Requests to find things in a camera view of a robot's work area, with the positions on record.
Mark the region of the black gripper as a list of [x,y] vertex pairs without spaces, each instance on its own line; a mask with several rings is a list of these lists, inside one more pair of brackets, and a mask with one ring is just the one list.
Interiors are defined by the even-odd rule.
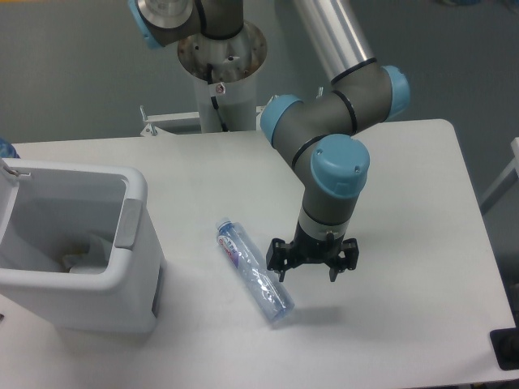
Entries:
[[359,247],[356,238],[335,238],[332,233],[326,233],[325,238],[316,239],[308,235],[300,224],[297,224],[294,239],[286,243],[280,238],[271,240],[266,264],[269,271],[278,275],[283,282],[285,274],[290,269],[303,264],[326,264],[329,267],[329,279],[335,282],[339,274],[346,270],[356,269],[359,257]]

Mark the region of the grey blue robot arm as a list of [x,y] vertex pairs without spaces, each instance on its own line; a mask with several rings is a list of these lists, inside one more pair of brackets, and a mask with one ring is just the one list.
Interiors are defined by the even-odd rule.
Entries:
[[283,276],[303,264],[325,264],[335,280],[358,261],[358,244],[345,234],[370,157],[355,135],[405,110],[410,86],[396,67],[377,62],[347,1],[297,1],[294,7],[331,89],[311,102],[277,96],[258,112],[247,82],[264,64],[267,45],[245,20],[242,2],[129,2],[149,47],[177,45],[194,82],[201,130],[258,126],[303,184],[294,239],[272,240],[267,268]]

